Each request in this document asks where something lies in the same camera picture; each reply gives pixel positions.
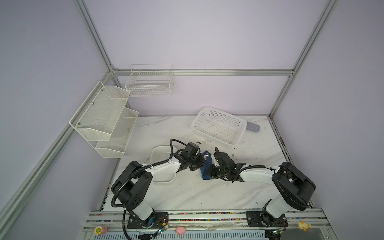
robotic arm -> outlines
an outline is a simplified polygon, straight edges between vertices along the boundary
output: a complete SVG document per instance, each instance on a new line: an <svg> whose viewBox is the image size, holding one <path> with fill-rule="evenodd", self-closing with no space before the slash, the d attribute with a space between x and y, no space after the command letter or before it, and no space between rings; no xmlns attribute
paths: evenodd
<svg viewBox="0 0 384 240"><path fill-rule="evenodd" d="M140 224L144 228L153 225L155 211L144 200L148 187L152 180L166 174L176 173L189 167L194 171L205 166L205 159L198 145L190 142L184 144L185 148L172 153L172 141L170 140L171 154L169 159L154 164L139 164L131 162L116 182L112 185L114 198L113 207L123 207L132 215L138 216ZM315 184L288 162L280 166L266 167L262 165L245 166L245 163L236 164L225 152L215 148L214 157L219 166L210 165L206 175L215 179L226 181L256 181L275 185L280 195L269 200L257 216L256 221L265 226L272 226L279 221L282 214L292 209L305 210L316 188Z"/></svg>

white marble surface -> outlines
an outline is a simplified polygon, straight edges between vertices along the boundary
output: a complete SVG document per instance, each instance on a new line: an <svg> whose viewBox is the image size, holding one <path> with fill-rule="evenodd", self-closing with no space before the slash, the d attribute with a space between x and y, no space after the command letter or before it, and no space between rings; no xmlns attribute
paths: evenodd
<svg viewBox="0 0 384 240"><path fill-rule="evenodd" d="M236 163L280 165L285 161L266 116L240 116L260 126L259 132L245 131L238 146L226 149L194 134L190 124L194 116L138 117L127 151L115 174L115 181L132 161L148 163L152 150L169 145L169 139L182 142L200 142L201 151L214 153L215 147L226 152ZM174 143L177 149L181 144ZM275 186L258 182L227 182L221 179L203 180L200 170L189 169L177 173L169 184L151 184L145 197L155 210L204 210L262 208L278 195ZM113 194L109 191L104 211L117 211L111 207Z"/></svg>

two-tier mesh shelf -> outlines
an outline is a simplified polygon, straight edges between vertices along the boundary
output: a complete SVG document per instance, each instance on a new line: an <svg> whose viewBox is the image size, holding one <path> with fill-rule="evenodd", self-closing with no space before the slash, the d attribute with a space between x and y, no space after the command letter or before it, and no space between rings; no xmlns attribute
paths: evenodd
<svg viewBox="0 0 384 240"><path fill-rule="evenodd" d="M171 96L172 65L131 65L131 75L125 85L132 97Z"/></svg>
<svg viewBox="0 0 384 240"><path fill-rule="evenodd" d="M76 112L70 125L103 158L121 158L139 113L125 107L129 91L116 86L104 86L102 82L97 87L101 88L85 112L80 117L76 117Z"/></svg>

black mounting plate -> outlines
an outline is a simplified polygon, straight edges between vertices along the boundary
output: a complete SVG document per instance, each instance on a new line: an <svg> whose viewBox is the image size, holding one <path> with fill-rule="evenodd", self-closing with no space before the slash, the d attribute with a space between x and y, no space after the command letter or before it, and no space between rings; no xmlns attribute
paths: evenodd
<svg viewBox="0 0 384 240"><path fill-rule="evenodd" d="M149 229L151 229L151 228L159 229L163 226L164 222L166 222L166 223L168 222L168 213L167 212L156 212L155 213L155 220ZM128 229L143 228L140 223L141 223L141 221L137 215L135 215L134 217L132 217L132 215L129 215L127 228Z"/></svg>
<svg viewBox="0 0 384 240"><path fill-rule="evenodd" d="M260 213L261 213L261 211L248 211L248 212L245 212L245 214L247 216L248 227L265 227L264 225L259 223L259 222L262 221L262 218L260 217ZM286 217L285 217L284 214L281 215L278 219L284 221L285 222L285 226L288 226L288 223L287 223L287 220L286 220ZM281 221L277 221L276 223L274 223L270 227L281 228L281 224L282 224Z"/></svg>

white wire basket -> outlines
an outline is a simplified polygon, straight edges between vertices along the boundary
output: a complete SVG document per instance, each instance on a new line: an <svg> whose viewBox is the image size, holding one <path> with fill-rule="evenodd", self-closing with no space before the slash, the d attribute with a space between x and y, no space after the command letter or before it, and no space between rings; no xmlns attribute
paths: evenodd
<svg viewBox="0 0 384 240"><path fill-rule="evenodd" d="M171 96L172 65L131 65L131 75L125 85L132 97Z"/></svg>
<svg viewBox="0 0 384 240"><path fill-rule="evenodd" d="M191 128L199 136L232 148L243 137L247 121L212 107L204 107L193 120Z"/></svg>
<svg viewBox="0 0 384 240"><path fill-rule="evenodd" d="M104 86L80 119L72 126L87 141L109 141L123 107L128 101L129 91Z"/></svg>
<svg viewBox="0 0 384 240"><path fill-rule="evenodd" d="M103 158L121 158L139 113L125 107L129 91L116 86L104 86L102 82L95 89L98 87L100 90L87 109L79 117L79 108L71 118L70 125Z"/></svg>

